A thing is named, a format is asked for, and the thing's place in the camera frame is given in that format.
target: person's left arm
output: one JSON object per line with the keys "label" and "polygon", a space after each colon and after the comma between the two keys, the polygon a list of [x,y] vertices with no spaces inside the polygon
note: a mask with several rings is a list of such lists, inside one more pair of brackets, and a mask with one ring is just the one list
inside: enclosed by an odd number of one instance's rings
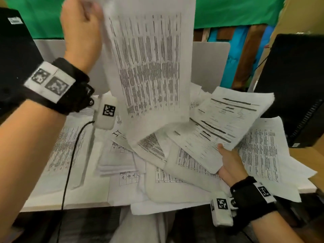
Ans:
{"label": "person's left arm", "polygon": [[[89,73],[101,52],[102,11],[95,3],[85,14],[81,0],[65,0],[61,23],[65,59]],[[0,126],[0,240],[35,187],[66,116],[26,100]]]}

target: forearm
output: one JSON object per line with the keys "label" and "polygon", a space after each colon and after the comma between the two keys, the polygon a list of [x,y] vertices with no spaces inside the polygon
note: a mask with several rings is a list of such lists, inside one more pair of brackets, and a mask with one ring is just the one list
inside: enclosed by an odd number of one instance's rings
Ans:
{"label": "forearm", "polygon": [[260,243],[303,242],[278,212],[266,214],[251,224]]}
{"label": "forearm", "polygon": [[27,100],[0,126],[0,239],[35,187],[65,120]]}

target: hand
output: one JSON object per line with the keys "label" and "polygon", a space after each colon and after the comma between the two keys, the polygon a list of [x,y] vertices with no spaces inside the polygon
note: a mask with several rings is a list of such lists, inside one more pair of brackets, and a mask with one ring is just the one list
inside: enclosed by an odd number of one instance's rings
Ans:
{"label": "hand", "polygon": [[219,153],[223,156],[223,166],[219,169],[218,175],[227,185],[232,187],[235,183],[249,176],[236,149],[228,151],[223,147],[223,144],[218,144],[217,147]]}
{"label": "hand", "polygon": [[65,0],[60,20],[66,44],[64,58],[88,74],[97,61],[102,47],[101,7],[96,2]]}

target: green fabric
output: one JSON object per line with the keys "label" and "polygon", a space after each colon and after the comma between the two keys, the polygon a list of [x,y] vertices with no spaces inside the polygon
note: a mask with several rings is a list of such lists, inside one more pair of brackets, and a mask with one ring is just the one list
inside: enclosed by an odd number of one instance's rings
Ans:
{"label": "green fabric", "polygon": [[[62,38],[60,11],[64,0],[6,0],[17,9],[32,37]],[[195,28],[249,24],[276,25],[284,0],[197,0]]]}

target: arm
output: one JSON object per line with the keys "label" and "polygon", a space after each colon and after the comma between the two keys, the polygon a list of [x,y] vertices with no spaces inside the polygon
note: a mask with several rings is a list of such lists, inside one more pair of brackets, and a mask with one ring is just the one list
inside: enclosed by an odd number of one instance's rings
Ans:
{"label": "arm", "polygon": [[[79,0],[66,0],[63,4],[65,59],[85,73],[91,70],[101,51],[101,19],[97,4],[87,19]],[[65,115],[26,100],[0,126],[0,239],[35,187],[65,120]]]}
{"label": "arm", "polygon": [[[218,175],[230,187],[248,177],[241,157],[236,150],[228,151],[222,144],[218,144],[218,150],[223,156],[223,166],[218,171]],[[260,243],[303,242],[278,212],[266,214],[252,221],[251,224]]]}

